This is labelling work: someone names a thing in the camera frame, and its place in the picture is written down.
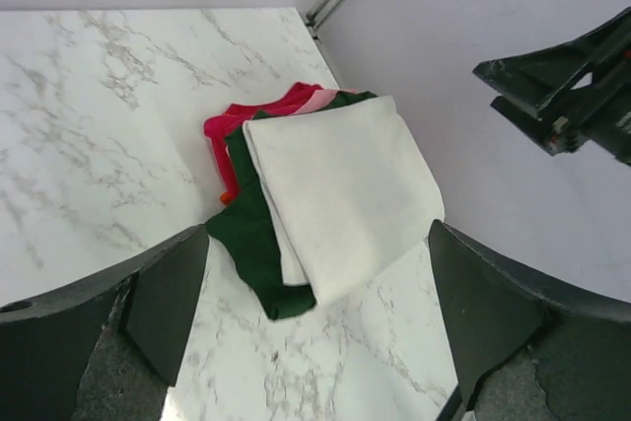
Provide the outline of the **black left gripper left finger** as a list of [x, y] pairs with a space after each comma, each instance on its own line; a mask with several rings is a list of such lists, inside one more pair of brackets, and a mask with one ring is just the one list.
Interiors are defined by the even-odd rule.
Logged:
[[4, 420], [158, 420], [175, 386], [209, 238], [190, 227], [1, 309]]

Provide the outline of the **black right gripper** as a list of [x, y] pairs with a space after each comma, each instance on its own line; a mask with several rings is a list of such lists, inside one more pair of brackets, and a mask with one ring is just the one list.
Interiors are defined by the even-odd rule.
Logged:
[[[630, 164], [628, 8], [573, 40], [483, 61], [473, 74], [501, 95], [491, 107], [548, 155], [591, 140]], [[542, 110], [545, 125], [524, 110]]]

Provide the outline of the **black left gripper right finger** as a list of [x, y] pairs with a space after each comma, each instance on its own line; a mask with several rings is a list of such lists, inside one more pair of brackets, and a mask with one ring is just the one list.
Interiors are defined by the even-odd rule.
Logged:
[[627, 420], [630, 305], [436, 221], [432, 272], [456, 371], [441, 420]]

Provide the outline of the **cream green raglan t-shirt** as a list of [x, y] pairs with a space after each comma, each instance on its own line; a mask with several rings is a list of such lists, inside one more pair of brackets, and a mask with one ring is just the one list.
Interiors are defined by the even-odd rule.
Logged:
[[243, 126], [239, 195], [206, 224], [266, 316], [329, 305], [426, 248], [438, 184], [390, 96], [338, 93]]

